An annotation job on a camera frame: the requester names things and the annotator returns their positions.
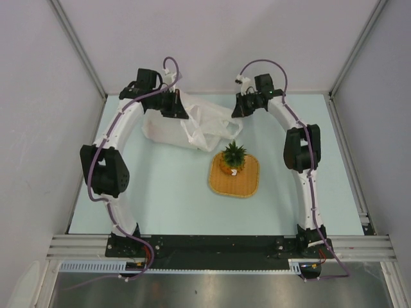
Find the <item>white plastic bag lemon print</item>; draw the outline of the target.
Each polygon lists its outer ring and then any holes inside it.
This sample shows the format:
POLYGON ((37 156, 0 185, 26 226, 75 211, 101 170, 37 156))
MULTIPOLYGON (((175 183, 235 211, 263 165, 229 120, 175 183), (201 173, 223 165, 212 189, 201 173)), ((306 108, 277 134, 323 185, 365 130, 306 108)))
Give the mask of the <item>white plastic bag lemon print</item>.
POLYGON ((144 116, 142 131, 154 142, 183 148, 213 151, 221 139, 233 140, 243 129, 240 119, 231 117, 230 109, 180 93, 187 119, 164 117, 159 111, 149 110, 144 116))

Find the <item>fake pineapple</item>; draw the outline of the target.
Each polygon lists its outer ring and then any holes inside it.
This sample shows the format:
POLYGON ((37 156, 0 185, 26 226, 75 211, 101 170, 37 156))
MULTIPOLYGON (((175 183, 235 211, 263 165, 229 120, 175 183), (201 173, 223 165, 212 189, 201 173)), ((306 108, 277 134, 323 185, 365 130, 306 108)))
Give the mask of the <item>fake pineapple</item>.
POLYGON ((220 154, 219 167, 226 175, 237 175, 245 167, 247 150, 243 145, 238 146, 235 140, 232 140, 220 154))

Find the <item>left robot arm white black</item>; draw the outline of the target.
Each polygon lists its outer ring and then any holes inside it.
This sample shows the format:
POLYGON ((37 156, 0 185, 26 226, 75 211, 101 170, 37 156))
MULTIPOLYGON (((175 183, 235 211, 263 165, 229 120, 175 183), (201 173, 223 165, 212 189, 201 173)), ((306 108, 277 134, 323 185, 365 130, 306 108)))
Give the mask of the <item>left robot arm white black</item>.
POLYGON ((187 119, 176 83, 180 72, 165 69, 163 73, 138 69, 119 94, 119 104, 110 124, 91 145, 80 149, 87 194, 93 202, 103 202, 112 223, 112 234, 122 237, 119 248, 127 256, 137 255, 142 241, 136 235, 137 221, 131 214, 125 191, 130 171, 123 158, 123 150, 137 122, 148 110, 159 111, 172 119, 187 119))

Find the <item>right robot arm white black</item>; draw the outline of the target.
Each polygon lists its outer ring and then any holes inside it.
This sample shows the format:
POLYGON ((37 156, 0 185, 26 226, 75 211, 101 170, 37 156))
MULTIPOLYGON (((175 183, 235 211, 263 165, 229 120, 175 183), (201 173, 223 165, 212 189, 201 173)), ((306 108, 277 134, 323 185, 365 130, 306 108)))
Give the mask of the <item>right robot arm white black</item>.
POLYGON ((306 124, 286 102, 285 91, 275 89, 269 74, 254 78, 255 91, 248 93, 250 79, 237 75, 241 90, 236 94, 232 117, 246 117, 259 108, 277 119, 286 132, 283 159, 292 172, 299 204, 297 223, 297 252, 312 257, 319 250, 331 251, 326 228, 318 209, 316 175, 321 160, 320 128, 306 124))

